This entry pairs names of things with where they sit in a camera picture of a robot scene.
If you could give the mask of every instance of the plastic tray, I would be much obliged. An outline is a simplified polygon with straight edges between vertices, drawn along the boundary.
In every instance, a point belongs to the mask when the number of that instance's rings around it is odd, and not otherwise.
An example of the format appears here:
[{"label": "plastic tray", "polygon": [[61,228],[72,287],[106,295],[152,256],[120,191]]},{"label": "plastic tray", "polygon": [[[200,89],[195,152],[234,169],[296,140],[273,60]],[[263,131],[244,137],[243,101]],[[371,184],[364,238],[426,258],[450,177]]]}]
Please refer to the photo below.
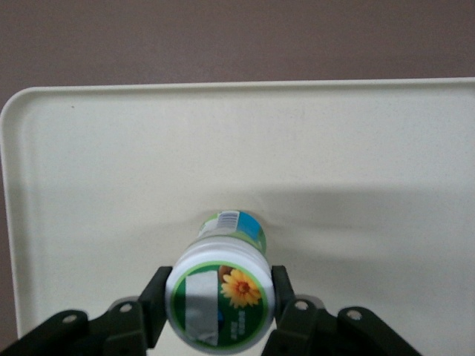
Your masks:
[{"label": "plastic tray", "polygon": [[[475,354],[474,94],[475,79],[16,94],[1,158],[19,334],[139,294],[236,208],[297,293],[372,309],[424,355]],[[199,354],[168,327],[157,350]]]}]

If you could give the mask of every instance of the bottle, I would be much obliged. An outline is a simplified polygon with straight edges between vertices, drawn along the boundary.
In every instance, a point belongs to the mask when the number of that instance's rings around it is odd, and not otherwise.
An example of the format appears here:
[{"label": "bottle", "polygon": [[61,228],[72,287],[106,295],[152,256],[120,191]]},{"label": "bottle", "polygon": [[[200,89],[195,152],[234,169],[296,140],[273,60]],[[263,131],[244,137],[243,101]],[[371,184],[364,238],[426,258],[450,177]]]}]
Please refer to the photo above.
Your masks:
[{"label": "bottle", "polygon": [[166,282],[171,327],[216,355],[256,344],[272,324],[275,293],[259,222],[242,211],[210,217]]}]

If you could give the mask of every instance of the sunflower image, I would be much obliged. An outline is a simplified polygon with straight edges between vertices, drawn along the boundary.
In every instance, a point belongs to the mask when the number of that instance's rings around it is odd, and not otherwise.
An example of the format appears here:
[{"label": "sunflower image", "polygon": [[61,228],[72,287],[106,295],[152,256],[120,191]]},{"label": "sunflower image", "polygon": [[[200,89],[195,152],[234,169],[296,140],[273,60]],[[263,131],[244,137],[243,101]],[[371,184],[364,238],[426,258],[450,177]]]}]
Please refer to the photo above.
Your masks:
[{"label": "sunflower image", "polygon": [[229,305],[244,308],[245,306],[256,306],[261,299],[261,292],[254,281],[238,269],[232,269],[228,274],[223,275],[224,282],[221,283],[221,294],[229,298]]}]

